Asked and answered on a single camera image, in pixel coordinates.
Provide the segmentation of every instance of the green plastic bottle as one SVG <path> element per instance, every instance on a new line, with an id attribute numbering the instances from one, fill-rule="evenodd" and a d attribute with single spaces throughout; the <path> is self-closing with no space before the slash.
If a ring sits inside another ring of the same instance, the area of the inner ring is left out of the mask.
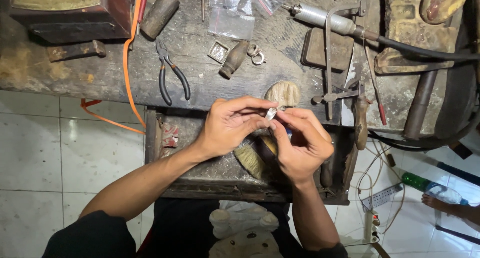
<path id="1" fill-rule="evenodd" d="M 426 178 L 417 176 L 409 172 L 406 172 L 405 174 L 402 175 L 402 182 L 404 184 L 412 186 L 413 188 L 416 188 L 421 192 L 426 192 L 428 190 L 427 187 L 429 186 L 430 183 L 432 183 L 432 181 Z"/>

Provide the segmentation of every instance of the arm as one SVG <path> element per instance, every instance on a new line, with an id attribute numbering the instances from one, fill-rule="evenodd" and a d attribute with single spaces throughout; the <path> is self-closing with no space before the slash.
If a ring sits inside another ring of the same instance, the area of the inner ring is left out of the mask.
<path id="1" fill-rule="evenodd" d="M 333 153 L 332 138 L 310 110 L 289 108 L 277 113 L 292 130 L 272 120 L 280 168 L 293 188 L 293 222 L 303 248 L 318 251 L 340 242 L 339 234 L 315 186 L 313 174 Z"/>
<path id="2" fill-rule="evenodd" d="M 270 126 L 259 113 L 277 104 L 249 96 L 230 101 L 216 100 L 194 143 L 111 183 L 87 204 L 80 217 L 102 210 L 110 216 L 131 220 L 196 164 L 229 153 L 249 133 Z"/>

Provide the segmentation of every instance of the black shirt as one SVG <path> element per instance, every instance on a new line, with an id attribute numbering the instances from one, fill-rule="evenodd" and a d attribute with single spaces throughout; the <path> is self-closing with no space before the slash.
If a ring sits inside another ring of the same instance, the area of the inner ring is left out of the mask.
<path id="1" fill-rule="evenodd" d="M 346 258 L 339 243 L 320 251 L 304 250 L 291 235 L 288 217 L 281 203 L 258 203 L 272 212 L 279 227 L 272 232 L 284 258 Z M 208 257 L 219 241 L 212 233 L 209 215 L 219 208 L 218 200 L 159 198 L 154 205 L 153 225 L 141 249 L 135 253 L 135 241 L 125 219 L 92 212 L 56 232 L 48 241 L 43 257 Z"/>

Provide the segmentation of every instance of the forearm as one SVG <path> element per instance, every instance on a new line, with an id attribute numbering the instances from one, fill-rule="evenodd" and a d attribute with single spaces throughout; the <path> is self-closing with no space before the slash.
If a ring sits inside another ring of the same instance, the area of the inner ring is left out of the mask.
<path id="1" fill-rule="evenodd" d="M 304 249 L 332 248 L 340 242 L 313 178 L 293 187 L 292 213 L 295 230 Z"/>
<path id="2" fill-rule="evenodd" d="M 195 146 L 146 164 L 102 189 L 80 217 L 103 210 L 110 216 L 131 220 L 150 206 L 183 173 L 204 161 Z"/>

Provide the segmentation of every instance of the metal plate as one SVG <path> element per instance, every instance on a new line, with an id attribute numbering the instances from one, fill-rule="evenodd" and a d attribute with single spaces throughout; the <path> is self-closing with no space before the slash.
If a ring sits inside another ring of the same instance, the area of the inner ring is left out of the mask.
<path id="1" fill-rule="evenodd" d="M 387 188 L 381 192 L 375 193 L 368 198 L 363 199 L 361 201 L 364 205 L 363 212 L 367 212 L 367 210 L 372 210 L 375 207 L 390 202 L 390 196 L 394 193 L 398 193 L 401 190 L 403 190 L 402 183 L 398 183 L 390 188 Z"/>

